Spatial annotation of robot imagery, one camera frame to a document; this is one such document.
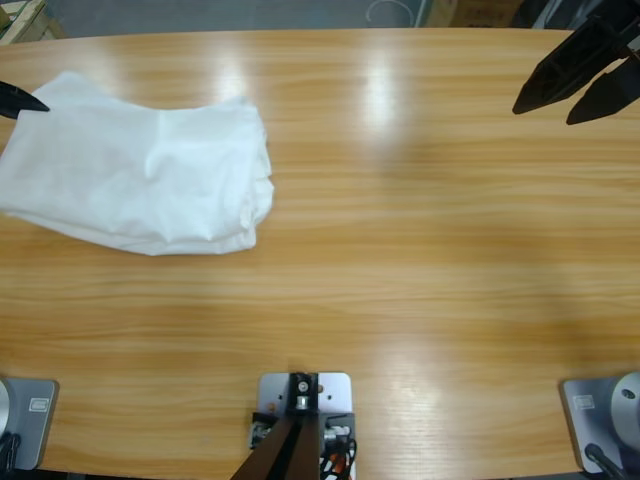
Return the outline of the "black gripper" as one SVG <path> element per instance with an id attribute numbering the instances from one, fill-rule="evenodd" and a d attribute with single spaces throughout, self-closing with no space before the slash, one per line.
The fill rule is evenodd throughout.
<path id="1" fill-rule="evenodd" d="M 535 67 L 513 105 L 524 114 L 563 101 L 624 52 L 639 51 L 639 2 L 602 1 L 580 28 Z M 639 56 L 601 75 L 569 112 L 575 125 L 614 115 L 639 99 Z"/>

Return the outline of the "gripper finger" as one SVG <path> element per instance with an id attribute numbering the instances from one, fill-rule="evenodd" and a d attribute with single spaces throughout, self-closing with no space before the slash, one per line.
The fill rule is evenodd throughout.
<path id="1" fill-rule="evenodd" d="M 0 115 L 17 118 L 23 110 L 48 112 L 49 107 L 21 88 L 0 82 Z"/>

